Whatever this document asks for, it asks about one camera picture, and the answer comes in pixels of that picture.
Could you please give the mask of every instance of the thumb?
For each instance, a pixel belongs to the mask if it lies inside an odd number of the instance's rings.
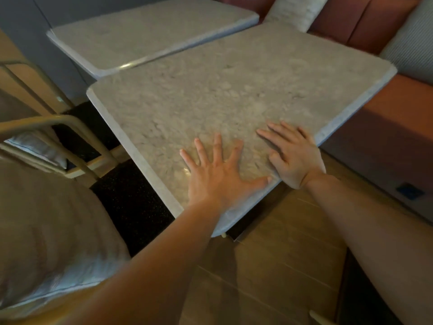
[[[272,182],[272,177],[261,177],[248,182],[250,188],[250,194],[254,194],[256,191],[264,189],[267,185]]]
[[[281,158],[280,154],[274,150],[269,153],[269,161],[277,169],[278,174],[281,176],[287,170],[288,164]]]

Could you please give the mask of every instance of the marble tabletop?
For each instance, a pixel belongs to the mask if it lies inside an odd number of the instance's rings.
[[[266,119],[302,125],[321,144],[396,72],[386,60],[266,23],[104,77],[87,94],[175,217],[188,201],[179,149],[198,160],[193,139],[200,137],[212,157],[220,131],[227,157],[230,142],[244,139],[241,176],[272,174],[274,181],[224,214],[216,236],[280,181],[255,133]]]
[[[58,26],[47,35],[99,79],[257,22],[250,10],[212,0],[166,0]]]

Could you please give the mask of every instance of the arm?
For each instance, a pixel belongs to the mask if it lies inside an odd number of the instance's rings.
[[[337,226],[387,305],[405,324],[433,323],[433,227],[346,187],[326,174],[314,139],[301,128],[269,123],[258,134],[281,178],[305,188]]]
[[[241,180],[237,164],[242,142],[223,162],[221,136],[215,136],[214,161],[202,143],[195,145],[200,165],[186,151],[191,171],[190,203],[185,211],[63,324],[177,324],[193,269],[225,210],[268,185],[268,178]]]

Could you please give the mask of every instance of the forearm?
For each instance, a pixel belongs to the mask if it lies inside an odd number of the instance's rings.
[[[330,175],[307,190],[337,226],[381,296],[405,324],[433,322],[433,228]]]
[[[220,206],[188,207],[65,324],[176,324]]]

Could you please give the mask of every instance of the sofa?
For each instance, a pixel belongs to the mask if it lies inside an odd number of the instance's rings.
[[[275,0],[221,0],[265,18]],[[421,0],[328,0],[308,33],[379,55]],[[433,221],[433,87],[397,74],[322,149]]]

